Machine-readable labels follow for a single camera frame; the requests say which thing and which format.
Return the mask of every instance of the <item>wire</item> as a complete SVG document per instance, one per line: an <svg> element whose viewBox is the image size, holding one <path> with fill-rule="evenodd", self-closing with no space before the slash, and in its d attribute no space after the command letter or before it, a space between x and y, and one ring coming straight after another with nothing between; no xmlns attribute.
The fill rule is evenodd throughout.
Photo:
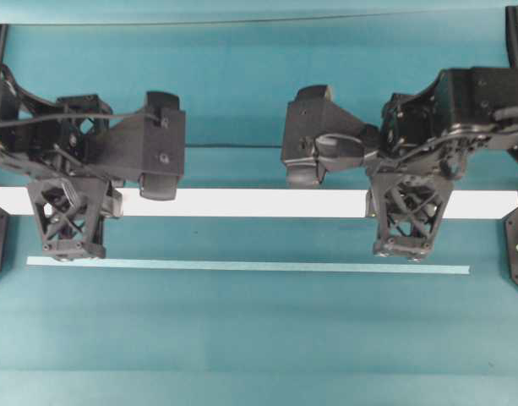
<svg viewBox="0 0 518 406"><path fill-rule="evenodd" d="M408 151L405 155L400 156L397 159L394 159L393 162L400 163L405 161L406 159L409 159L412 156L415 156L416 154L423 152L429 148L433 148L434 146L443 144L444 142L452 141L452 140L459 140L459 139L466 139L466 138L474 138L478 137L479 135L483 135L485 137L494 137L497 135L516 135L518 134L517 131L510 131L505 133L494 133L489 131L476 131L472 133L459 133L459 134L450 134L443 137L436 138L435 140L431 140L425 144L420 145L419 147L415 148L414 150Z"/></svg>
<svg viewBox="0 0 518 406"><path fill-rule="evenodd" d="M113 120L118 118L131 118L131 117L146 117L151 118L155 121L158 121L157 118L153 114L148 114L145 112L127 112L123 114L105 114L103 112L60 112L57 114L45 114L42 116L37 116L33 118L25 118L20 120L8 120L8 121L0 121L0 129L7 127L18 127L20 125L28 125L35 123L42 123L43 121L52 121L52 120L64 120L64 119L80 119L80 118L100 118Z"/></svg>
<svg viewBox="0 0 518 406"><path fill-rule="evenodd" d="M212 143L212 144L186 144L187 148L271 148L280 149L281 145L261 145L261 144L231 144L231 143Z"/></svg>

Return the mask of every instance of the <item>teal surface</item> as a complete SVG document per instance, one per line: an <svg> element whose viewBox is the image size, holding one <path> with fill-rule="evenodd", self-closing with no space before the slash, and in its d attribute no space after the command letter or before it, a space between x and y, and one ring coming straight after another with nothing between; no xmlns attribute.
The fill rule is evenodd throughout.
<svg viewBox="0 0 518 406"><path fill-rule="evenodd" d="M14 26L5 60L37 94L97 91L119 112L150 89L177 93L195 145L183 187L203 188L285 187L275 146L299 87L329 83L339 104L378 123L392 91L419 91L441 68L507 66L500 8ZM204 147L220 143L263 147ZM0 171L0 185L24 182ZM366 185L355 171L325 187ZM457 186L518 189L518 167L483 153ZM371 255L375 231L371 219L127 217L106 223L106 248L115 259L406 264ZM27 266L41 255L31 217L12 218L8 242L3 406L518 406L518 289L501 222L442 225L425 263L470 275Z"/></svg>
<svg viewBox="0 0 518 406"><path fill-rule="evenodd" d="M163 24L332 18L369 14L419 13L494 8L518 0L0 0L0 24Z"/></svg>

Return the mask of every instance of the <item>white plastic strip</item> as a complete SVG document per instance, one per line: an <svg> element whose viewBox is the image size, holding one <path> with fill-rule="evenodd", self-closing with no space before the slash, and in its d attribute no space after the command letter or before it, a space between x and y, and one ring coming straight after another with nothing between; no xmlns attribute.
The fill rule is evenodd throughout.
<svg viewBox="0 0 518 406"><path fill-rule="evenodd" d="M138 189L119 191L124 216L359 218L366 206L366 190L178 189L173 201L144 199ZM515 190L456 190L444 217L499 219L517 206ZM0 207L33 215L24 187L0 187Z"/></svg>

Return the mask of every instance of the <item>light blue strip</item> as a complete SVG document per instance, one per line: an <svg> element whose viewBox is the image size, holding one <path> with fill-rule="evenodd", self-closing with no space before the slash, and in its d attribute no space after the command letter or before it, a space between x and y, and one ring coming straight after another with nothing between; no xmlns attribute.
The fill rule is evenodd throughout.
<svg viewBox="0 0 518 406"><path fill-rule="evenodd" d="M85 266L190 271L275 271L275 272L368 272L468 275L465 265L336 264L324 262L166 261L166 260L76 260L60 262L47 256L29 256L27 265Z"/></svg>

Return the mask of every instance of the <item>teal tablecloth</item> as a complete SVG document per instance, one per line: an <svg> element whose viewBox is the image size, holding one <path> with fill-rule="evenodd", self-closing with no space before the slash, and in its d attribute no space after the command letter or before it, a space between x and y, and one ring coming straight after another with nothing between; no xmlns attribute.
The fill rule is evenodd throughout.
<svg viewBox="0 0 518 406"><path fill-rule="evenodd" d="M298 88L331 84L342 107L378 123L391 92L419 91L441 68L507 66L504 11L476 4L214 25L16 25L5 62L36 94L96 91L121 112L147 90L176 92L188 143L264 145L188 148L183 187L282 188L272 146ZM0 171L0 185L24 183ZM360 171L325 184L366 186ZM458 189L518 189L518 167L482 153ZM106 247L111 258L404 263L371 255L375 228L128 217L106 223ZM518 406L518 289L500 221L444 222L427 263L469 265L469 276L80 269L26 266L28 255L41 255L33 218L14 217L0 275L2 406Z"/></svg>

